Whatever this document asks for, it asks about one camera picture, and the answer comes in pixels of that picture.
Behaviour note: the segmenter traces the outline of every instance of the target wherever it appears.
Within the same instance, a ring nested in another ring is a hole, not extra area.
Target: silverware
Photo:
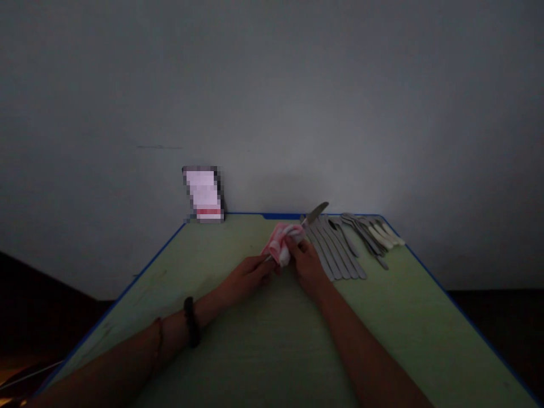
[[[329,216],[326,214],[323,214],[318,218],[318,220],[323,219],[324,224],[329,229],[329,231],[332,233],[332,235],[335,237],[337,244],[340,246],[341,249],[340,255],[342,256],[344,263],[346,264],[348,271],[350,272],[350,275],[352,279],[366,279],[367,274],[363,270],[363,267],[360,265],[360,263],[355,259],[355,257],[351,254],[351,252],[348,250],[348,248],[345,246],[344,242],[342,241],[342,236],[340,233],[331,227],[332,221],[329,219]]]
[[[377,218],[377,217],[374,217],[373,218],[374,221],[376,221],[376,224],[380,225],[381,228],[383,228],[384,232],[389,235],[393,240],[395,240],[397,242],[397,245],[406,245],[406,242],[404,241],[404,239],[400,238],[392,229],[391,227],[387,224],[387,222],[384,222],[383,220]]]
[[[359,258],[359,252],[357,251],[357,248],[355,247],[353,242],[351,242],[351,240],[348,238],[348,236],[346,235],[346,233],[342,229],[342,225],[336,220],[332,220],[330,218],[328,218],[328,220],[329,220],[329,224],[330,224],[330,226],[331,226],[331,228],[333,230],[340,231],[340,233],[344,237],[344,240],[347,242],[347,246],[350,248],[351,253],[354,256],[356,256],[357,258]]]
[[[393,249],[393,244],[389,242],[386,238],[382,237],[375,229],[372,223],[367,220],[365,217],[359,217],[359,222],[361,222],[365,227],[367,227],[367,230],[372,234],[374,239],[378,241],[381,245],[386,247],[387,249]]]
[[[323,224],[321,223],[320,217],[316,219],[316,222],[314,223],[314,227],[321,233],[321,235],[323,235],[323,238],[325,238],[325,242],[327,243],[329,250],[331,251],[333,255],[336,265],[338,265],[338,269],[340,269],[342,278],[344,279],[357,278],[357,272],[355,272],[353,265],[351,265],[348,259],[344,259],[344,257],[342,256],[342,252],[341,252],[342,247],[340,246],[340,243],[337,244],[335,242],[336,237],[332,233],[329,233],[328,228],[325,228],[323,226]]]
[[[313,223],[313,221],[317,217],[319,217],[319,215],[323,212],[323,210],[326,209],[328,206],[329,206],[329,203],[326,201],[319,204],[316,208],[313,209],[312,212],[310,212],[310,214],[306,216],[306,218],[304,219],[304,221],[302,221],[300,225],[305,227]]]
[[[304,221],[304,215],[300,216],[300,222]],[[329,265],[329,261],[327,259],[327,256],[325,255],[325,252],[323,248],[321,247],[321,243],[317,239],[316,235],[313,233],[311,228],[306,229],[306,234],[308,235],[308,238],[312,242],[314,248],[316,248],[317,256],[319,257],[319,260],[321,261],[321,266],[325,270],[325,274],[329,278],[330,281],[336,280],[334,273],[332,271],[331,266]],[[342,276],[340,275],[340,272],[338,271],[338,279],[341,279]]]
[[[342,279],[342,273],[340,272],[339,264],[336,262],[336,259],[333,256],[333,252],[330,249],[329,243],[325,240],[325,237],[316,226],[317,224],[312,224],[310,230],[313,232],[314,236],[317,239],[317,242],[319,242],[319,245],[323,250],[323,254],[325,255],[330,269],[333,272],[334,279]]]
[[[370,254],[373,255],[374,258],[376,258],[376,260],[380,263],[382,268],[384,268],[385,270],[389,270],[389,267],[387,266],[387,263],[385,263],[385,261],[383,259],[384,250],[379,248],[378,245],[374,242],[374,239],[372,239],[372,237],[370,237],[370,235],[368,235],[365,228],[363,228],[361,226],[361,224],[359,224],[359,222],[358,222],[357,218],[355,217],[355,215],[350,214],[349,212],[344,212],[340,216],[340,220],[344,224],[348,224],[348,225],[352,226],[352,228],[355,230],[355,232],[357,232],[359,234],[359,236],[362,238],[363,243],[367,247]]]

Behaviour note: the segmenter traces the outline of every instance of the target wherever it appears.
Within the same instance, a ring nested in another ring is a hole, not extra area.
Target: towel
[[[289,254],[289,249],[285,243],[285,237],[290,236],[298,244],[305,235],[306,233],[301,225],[278,223],[272,231],[270,239],[261,251],[261,255],[272,255],[276,263],[280,267],[284,267],[291,260],[291,254]]]

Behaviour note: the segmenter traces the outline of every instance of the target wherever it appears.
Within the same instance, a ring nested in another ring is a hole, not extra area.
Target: black bracelet
[[[185,311],[185,321],[189,328],[189,346],[194,349],[200,344],[200,328],[198,327],[197,319],[194,316],[192,297],[185,299],[183,310]]]

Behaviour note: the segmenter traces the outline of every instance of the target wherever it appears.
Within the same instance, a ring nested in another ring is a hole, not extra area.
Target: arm
[[[266,255],[246,258],[221,285],[194,304],[201,329],[270,282],[276,264],[262,263],[265,258]],[[125,406],[154,372],[166,366],[189,343],[184,311],[165,318],[162,326],[162,345],[159,346],[160,324],[156,321],[52,385],[31,400],[28,407]]]
[[[432,407],[400,365],[359,320],[327,278],[315,248],[290,240],[297,279],[320,310],[340,360],[364,407]]]

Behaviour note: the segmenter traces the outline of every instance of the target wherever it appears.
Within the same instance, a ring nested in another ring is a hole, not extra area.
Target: floor
[[[449,294],[544,400],[544,290]],[[5,311],[1,315],[0,388],[17,373],[23,376],[65,358],[111,304],[91,299],[0,253],[0,309]],[[13,397],[31,395],[52,370],[0,390],[0,406]]]

